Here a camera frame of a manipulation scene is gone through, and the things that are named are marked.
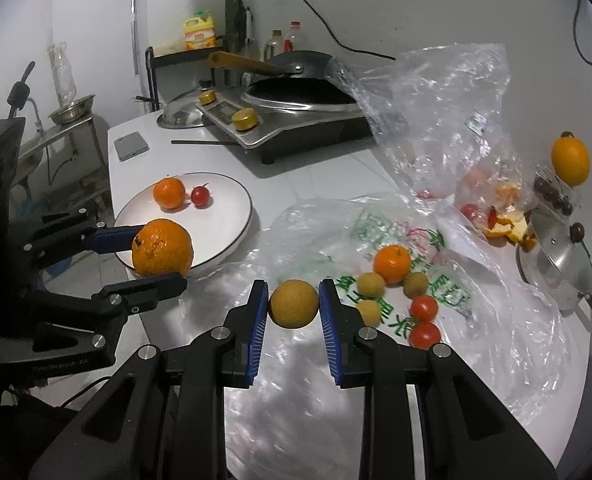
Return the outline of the induction cooker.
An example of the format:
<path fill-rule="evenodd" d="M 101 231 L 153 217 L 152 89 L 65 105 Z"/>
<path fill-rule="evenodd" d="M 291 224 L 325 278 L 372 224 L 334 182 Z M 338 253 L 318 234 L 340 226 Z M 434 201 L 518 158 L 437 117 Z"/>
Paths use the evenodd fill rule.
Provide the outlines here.
<path fill-rule="evenodd" d="M 205 90 L 197 107 L 209 125 L 266 165 L 371 135 L 356 101 L 324 79 L 275 77 L 245 88 Z"/>

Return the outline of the black chopstick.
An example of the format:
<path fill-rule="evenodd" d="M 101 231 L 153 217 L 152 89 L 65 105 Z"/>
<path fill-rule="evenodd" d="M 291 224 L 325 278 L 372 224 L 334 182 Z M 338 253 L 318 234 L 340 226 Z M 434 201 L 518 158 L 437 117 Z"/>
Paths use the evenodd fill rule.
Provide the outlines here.
<path fill-rule="evenodd" d="M 240 148 L 240 146 L 233 141 L 172 139 L 170 143 L 174 145 L 231 145 Z"/>

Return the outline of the small orange on plate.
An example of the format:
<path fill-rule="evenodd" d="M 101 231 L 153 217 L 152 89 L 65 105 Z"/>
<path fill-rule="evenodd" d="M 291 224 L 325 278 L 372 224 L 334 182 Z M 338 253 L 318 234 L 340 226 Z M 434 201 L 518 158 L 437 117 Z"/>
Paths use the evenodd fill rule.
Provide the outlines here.
<path fill-rule="evenodd" d="M 185 194 L 183 182 L 176 177 L 159 180 L 153 188 L 154 201 L 165 210 L 180 208 L 185 202 Z"/>

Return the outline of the grey small card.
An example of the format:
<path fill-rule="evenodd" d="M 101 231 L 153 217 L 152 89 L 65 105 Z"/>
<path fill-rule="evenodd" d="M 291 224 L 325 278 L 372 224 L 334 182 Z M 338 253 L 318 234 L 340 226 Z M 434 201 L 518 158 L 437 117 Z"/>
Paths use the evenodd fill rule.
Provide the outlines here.
<path fill-rule="evenodd" d="M 146 153 L 150 149 L 144 137 L 137 131 L 116 139 L 114 147 L 120 162 L 126 162 L 133 157 Z"/>

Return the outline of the red tomato in bag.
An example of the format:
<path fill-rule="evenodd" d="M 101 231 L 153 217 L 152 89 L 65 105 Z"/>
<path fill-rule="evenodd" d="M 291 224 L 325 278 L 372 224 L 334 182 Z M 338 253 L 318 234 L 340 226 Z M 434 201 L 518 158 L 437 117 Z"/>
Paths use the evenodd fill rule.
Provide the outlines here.
<path fill-rule="evenodd" d="M 480 209 L 476 204 L 467 203 L 460 207 L 461 214 L 463 214 L 471 222 L 480 219 Z"/>

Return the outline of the steel bowl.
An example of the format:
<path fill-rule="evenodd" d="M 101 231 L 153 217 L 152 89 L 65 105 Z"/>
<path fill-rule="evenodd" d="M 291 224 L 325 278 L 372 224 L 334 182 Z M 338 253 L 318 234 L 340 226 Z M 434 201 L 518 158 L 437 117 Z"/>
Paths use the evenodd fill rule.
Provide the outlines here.
<path fill-rule="evenodd" d="M 89 94 L 83 98 L 76 99 L 70 104 L 50 114 L 50 119 L 57 126 L 66 126 L 76 120 L 91 114 L 95 95 Z"/>

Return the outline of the large orange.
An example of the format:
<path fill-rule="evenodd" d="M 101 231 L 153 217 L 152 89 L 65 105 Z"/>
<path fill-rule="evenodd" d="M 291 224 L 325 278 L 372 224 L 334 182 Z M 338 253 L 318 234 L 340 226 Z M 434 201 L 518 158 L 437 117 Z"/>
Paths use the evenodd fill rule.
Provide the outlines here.
<path fill-rule="evenodd" d="M 141 276 L 172 272 L 187 276 L 194 259 L 191 235 L 169 219 L 152 220 L 136 233 L 131 258 L 136 274 Z"/>

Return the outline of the cherry tomato on plate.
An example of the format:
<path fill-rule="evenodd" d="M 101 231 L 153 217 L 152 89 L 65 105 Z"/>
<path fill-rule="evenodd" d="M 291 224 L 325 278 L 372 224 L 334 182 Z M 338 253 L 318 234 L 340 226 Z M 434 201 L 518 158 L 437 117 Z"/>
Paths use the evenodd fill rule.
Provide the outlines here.
<path fill-rule="evenodd" d="M 210 199 L 211 195 L 207 184 L 192 188 L 190 200 L 196 208 L 206 208 L 210 203 Z"/>

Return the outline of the red cap sauce bottle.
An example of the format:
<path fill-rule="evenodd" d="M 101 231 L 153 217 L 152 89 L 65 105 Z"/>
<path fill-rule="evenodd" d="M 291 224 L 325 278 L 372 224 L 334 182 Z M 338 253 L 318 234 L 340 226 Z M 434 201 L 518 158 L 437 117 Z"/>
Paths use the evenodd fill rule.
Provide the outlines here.
<path fill-rule="evenodd" d="M 302 50 L 304 40 L 302 39 L 302 25 L 300 21 L 290 22 L 290 30 L 283 36 L 282 43 L 284 52 Z"/>

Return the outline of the steel pot with lid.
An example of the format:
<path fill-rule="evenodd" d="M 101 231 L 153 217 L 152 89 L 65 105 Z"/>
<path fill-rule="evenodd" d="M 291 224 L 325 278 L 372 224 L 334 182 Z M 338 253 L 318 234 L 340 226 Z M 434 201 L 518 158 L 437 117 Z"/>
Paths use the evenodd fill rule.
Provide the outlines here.
<path fill-rule="evenodd" d="M 586 300 L 592 312 L 592 261 L 584 246 L 584 225 L 566 223 L 535 208 L 528 214 L 527 235 L 534 242 L 517 249 L 520 273 L 552 298 L 561 312 Z"/>

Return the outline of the box of dark fruits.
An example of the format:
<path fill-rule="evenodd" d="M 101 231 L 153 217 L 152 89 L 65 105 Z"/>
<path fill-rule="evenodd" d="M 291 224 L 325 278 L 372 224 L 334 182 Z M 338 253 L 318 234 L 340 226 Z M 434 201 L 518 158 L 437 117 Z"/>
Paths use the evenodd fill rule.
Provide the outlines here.
<path fill-rule="evenodd" d="M 569 222 L 579 208 L 579 193 L 545 164 L 536 165 L 532 189 L 541 206 L 562 221 Z"/>

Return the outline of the orange peel pile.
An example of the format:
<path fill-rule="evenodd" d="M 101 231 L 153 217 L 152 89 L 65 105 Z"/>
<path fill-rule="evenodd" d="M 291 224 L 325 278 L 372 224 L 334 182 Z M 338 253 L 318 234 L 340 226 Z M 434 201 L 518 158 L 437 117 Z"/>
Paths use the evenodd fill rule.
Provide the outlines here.
<path fill-rule="evenodd" d="M 537 245 L 535 234 L 529 231 L 526 214 L 523 211 L 514 210 L 502 214 L 494 208 L 490 208 L 487 214 L 487 223 L 482 228 L 487 238 L 504 237 L 513 244 L 517 244 L 530 252 Z"/>

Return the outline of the red tomato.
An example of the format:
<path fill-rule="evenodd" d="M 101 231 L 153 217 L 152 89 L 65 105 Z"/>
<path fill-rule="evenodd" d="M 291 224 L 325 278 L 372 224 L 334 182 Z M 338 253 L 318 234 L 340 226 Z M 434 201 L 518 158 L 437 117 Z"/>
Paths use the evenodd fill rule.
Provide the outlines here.
<path fill-rule="evenodd" d="M 432 296 L 417 296 L 411 301 L 409 313 L 418 322 L 433 322 L 438 315 L 438 303 Z"/>
<path fill-rule="evenodd" d="M 480 219 L 480 209 L 476 204 L 467 203 L 460 207 L 461 214 L 463 214 L 471 222 Z"/>
<path fill-rule="evenodd" d="M 433 344 L 441 342 L 441 332 L 432 322 L 416 324 L 410 331 L 408 343 L 412 348 L 427 350 Z"/>

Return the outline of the yellow-green round fruit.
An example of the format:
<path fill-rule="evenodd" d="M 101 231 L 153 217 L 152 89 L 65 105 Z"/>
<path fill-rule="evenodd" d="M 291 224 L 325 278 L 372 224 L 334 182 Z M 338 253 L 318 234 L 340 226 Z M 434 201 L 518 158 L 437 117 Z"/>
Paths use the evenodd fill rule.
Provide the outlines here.
<path fill-rule="evenodd" d="M 270 298 L 270 318 L 283 328 L 303 328 L 317 315 L 319 297 L 307 282 L 287 280 L 278 286 Z"/>

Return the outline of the clear crumpled plastic bag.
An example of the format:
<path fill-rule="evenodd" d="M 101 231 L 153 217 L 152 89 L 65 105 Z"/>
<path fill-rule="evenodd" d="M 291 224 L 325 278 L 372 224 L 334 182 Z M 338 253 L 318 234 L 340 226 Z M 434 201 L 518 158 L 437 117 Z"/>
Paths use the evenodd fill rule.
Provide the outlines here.
<path fill-rule="evenodd" d="M 333 58 L 325 77 L 357 102 L 403 192 L 501 211 L 529 204 L 526 171 L 502 125 L 511 80 L 502 44 L 424 48 L 370 70 Z"/>

